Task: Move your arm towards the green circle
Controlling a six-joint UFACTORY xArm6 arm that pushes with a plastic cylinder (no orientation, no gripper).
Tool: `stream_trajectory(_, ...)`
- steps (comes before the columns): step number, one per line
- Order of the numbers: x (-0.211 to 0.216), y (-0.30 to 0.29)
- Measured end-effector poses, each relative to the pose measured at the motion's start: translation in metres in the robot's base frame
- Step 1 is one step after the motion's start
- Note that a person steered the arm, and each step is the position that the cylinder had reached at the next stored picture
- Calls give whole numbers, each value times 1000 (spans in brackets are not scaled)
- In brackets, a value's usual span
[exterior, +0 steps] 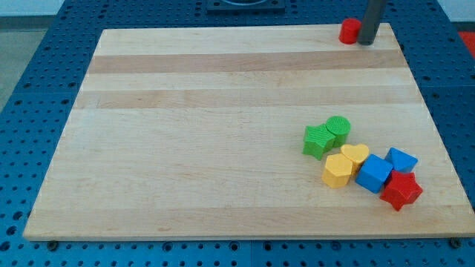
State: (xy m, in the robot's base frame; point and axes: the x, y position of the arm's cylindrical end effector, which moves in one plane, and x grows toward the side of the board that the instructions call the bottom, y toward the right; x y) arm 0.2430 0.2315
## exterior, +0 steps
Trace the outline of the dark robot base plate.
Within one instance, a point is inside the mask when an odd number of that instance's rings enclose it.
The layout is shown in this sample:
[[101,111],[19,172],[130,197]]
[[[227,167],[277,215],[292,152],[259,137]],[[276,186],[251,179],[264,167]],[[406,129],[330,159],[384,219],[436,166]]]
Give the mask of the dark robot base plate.
[[276,12],[284,13],[284,0],[207,0],[206,13],[257,13]]

